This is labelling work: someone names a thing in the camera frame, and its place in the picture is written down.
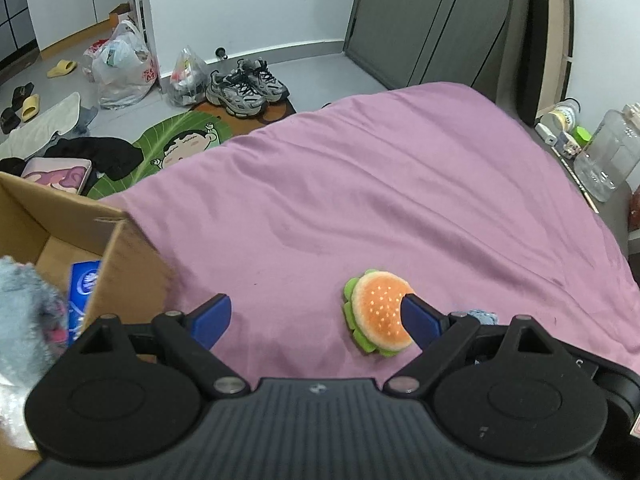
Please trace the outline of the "hamburger plush toy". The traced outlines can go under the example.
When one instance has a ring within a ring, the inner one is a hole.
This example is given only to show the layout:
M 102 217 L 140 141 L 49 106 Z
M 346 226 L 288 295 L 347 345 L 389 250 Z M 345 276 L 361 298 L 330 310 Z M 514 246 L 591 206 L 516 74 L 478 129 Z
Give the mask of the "hamburger plush toy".
M 343 315 L 352 340 L 363 353 L 397 356 L 413 340 L 401 322 L 401 301 L 413 288 L 399 276 L 370 269 L 343 288 Z

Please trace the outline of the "fluffy light blue plush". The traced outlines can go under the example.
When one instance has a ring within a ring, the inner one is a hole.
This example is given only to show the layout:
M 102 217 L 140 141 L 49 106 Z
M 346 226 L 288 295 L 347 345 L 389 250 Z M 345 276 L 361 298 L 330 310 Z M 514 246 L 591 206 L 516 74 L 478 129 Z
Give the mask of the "fluffy light blue plush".
M 1 376 L 32 387 L 67 347 L 67 304 L 31 263 L 1 258 Z

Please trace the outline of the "blue crochet octopus toy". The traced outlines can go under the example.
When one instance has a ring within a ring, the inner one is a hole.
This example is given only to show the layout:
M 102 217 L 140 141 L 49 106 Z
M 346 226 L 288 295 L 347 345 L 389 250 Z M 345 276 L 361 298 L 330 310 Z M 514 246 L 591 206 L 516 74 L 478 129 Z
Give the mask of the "blue crochet octopus toy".
M 498 324 L 498 315 L 494 312 L 487 312 L 483 310 L 469 310 L 466 312 L 467 315 L 472 316 L 472 318 L 476 318 L 478 322 L 482 325 L 497 325 Z

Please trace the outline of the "blue tissue packet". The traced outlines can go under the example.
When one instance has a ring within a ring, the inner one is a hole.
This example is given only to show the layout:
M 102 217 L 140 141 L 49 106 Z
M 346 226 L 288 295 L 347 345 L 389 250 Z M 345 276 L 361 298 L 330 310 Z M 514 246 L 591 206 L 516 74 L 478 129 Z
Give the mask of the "blue tissue packet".
M 74 263 L 70 269 L 67 295 L 67 345 L 79 337 L 87 306 L 99 277 L 100 260 Z

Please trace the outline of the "black clothing on floor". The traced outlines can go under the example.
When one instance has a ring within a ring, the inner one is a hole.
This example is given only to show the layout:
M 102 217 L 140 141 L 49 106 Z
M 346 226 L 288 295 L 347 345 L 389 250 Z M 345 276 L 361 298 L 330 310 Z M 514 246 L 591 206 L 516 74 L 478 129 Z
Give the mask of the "black clothing on floor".
M 92 136 L 61 139 L 48 148 L 44 156 L 90 160 L 97 172 L 114 181 L 126 178 L 143 162 L 142 149 L 126 140 Z

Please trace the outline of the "green cap bottle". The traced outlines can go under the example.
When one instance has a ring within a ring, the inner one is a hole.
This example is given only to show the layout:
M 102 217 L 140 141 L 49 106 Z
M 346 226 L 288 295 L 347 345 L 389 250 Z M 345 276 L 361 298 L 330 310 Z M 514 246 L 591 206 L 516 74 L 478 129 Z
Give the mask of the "green cap bottle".
M 576 127 L 573 132 L 573 136 L 575 141 L 581 148 L 585 148 L 592 139 L 592 134 L 590 133 L 590 131 L 583 126 Z

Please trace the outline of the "clear plastic jar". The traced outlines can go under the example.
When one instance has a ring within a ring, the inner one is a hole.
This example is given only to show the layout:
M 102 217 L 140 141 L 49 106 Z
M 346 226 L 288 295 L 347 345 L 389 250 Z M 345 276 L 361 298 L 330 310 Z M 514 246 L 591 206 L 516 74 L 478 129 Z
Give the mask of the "clear plastic jar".
M 598 202 L 607 202 L 639 163 L 639 119 L 638 103 L 608 110 L 576 156 L 575 174 Z

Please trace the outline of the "grey sneaker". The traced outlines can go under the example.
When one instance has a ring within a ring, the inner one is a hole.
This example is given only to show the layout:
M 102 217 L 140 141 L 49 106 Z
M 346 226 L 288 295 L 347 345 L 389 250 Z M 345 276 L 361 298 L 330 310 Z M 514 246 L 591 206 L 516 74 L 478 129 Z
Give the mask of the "grey sneaker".
M 248 84 L 268 103 L 280 103 L 288 99 L 288 87 L 270 72 L 262 58 L 242 58 L 238 69 Z
M 268 106 L 266 99 L 237 70 L 227 75 L 213 70 L 205 97 L 209 104 L 222 107 L 237 118 L 257 117 Z

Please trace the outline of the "white bottle yellow label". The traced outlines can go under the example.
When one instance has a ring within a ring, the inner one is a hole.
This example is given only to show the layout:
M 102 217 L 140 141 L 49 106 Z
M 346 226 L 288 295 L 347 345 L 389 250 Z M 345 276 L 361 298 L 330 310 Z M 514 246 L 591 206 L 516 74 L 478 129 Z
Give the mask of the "white bottle yellow label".
M 554 145 L 563 134 L 574 131 L 579 118 L 580 103 L 574 98 L 567 98 L 542 114 L 535 125 L 535 131 L 544 144 Z

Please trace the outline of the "cream floor towel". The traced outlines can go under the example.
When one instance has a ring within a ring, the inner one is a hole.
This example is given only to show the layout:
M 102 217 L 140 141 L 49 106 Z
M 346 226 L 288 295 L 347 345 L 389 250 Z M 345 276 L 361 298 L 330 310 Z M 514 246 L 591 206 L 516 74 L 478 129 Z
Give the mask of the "cream floor towel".
M 80 94 L 67 98 L 14 129 L 0 145 L 1 158 L 29 158 L 52 139 L 65 136 L 76 127 L 80 114 Z

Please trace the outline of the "right grey sneaker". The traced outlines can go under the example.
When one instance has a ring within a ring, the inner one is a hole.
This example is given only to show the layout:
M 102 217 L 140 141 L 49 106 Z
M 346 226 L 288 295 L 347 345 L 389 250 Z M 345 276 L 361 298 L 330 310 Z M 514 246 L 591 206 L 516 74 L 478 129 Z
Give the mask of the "right grey sneaker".
M 242 58 L 238 69 L 248 84 L 268 103 L 280 103 L 288 99 L 288 87 L 270 72 L 262 58 Z

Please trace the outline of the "yellow slipper near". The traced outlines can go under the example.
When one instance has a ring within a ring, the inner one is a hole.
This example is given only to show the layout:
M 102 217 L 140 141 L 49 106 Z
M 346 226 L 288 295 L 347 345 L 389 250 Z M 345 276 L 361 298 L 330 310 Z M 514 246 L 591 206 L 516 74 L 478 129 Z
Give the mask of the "yellow slipper near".
M 28 98 L 24 99 L 21 120 L 22 122 L 30 122 L 34 119 L 40 111 L 40 96 L 38 94 L 32 94 Z

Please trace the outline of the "yellow slipper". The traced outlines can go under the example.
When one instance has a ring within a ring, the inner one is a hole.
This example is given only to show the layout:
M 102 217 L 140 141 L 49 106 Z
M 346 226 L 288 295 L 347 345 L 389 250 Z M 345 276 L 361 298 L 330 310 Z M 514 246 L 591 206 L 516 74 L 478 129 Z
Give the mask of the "yellow slipper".
M 55 66 L 53 66 L 52 68 L 50 68 L 50 70 L 47 71 L 47 77 L 58 78 L 58 77 L 67 76 L 70 73 L 73 73 L 73 71 L 76 70 L 76 67 L 77 67 L 77 63 L 75 61 L 72 61 L 72 60 L 58 61 L 55 64 Z
M 21 120 L 22 122 L 30 122 L 34 119 L 40 111 L 40 96 L 38 94 L 32 94 L 28 98 L 24 99 Z

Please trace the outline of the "yellow slipper far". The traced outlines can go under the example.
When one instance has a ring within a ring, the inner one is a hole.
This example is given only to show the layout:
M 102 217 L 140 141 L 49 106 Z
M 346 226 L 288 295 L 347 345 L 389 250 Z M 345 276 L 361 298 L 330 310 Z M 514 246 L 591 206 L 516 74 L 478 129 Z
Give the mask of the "yellow slipper far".
M 58 78 L 58 77 L 67 76 L 70 73 L 73 73 L 73 71 L 76 70 L 76 67 L 77 67 L 77 63 L 75 61 L 72 61 L 72 60 L 58 61 L 55 64 L 55 66 L 53 66 L 52 68 L 50 68 L 50 70 L 47 71 L 47 77 Z

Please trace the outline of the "dark grey door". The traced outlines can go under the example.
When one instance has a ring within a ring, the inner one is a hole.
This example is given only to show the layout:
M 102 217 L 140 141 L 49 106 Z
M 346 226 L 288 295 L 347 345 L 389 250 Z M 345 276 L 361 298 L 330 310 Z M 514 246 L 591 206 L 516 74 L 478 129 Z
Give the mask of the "dark grey door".
M 345 53 L 387 89 L 465 84 L 495 99 L 511 0 L 355 0 Z

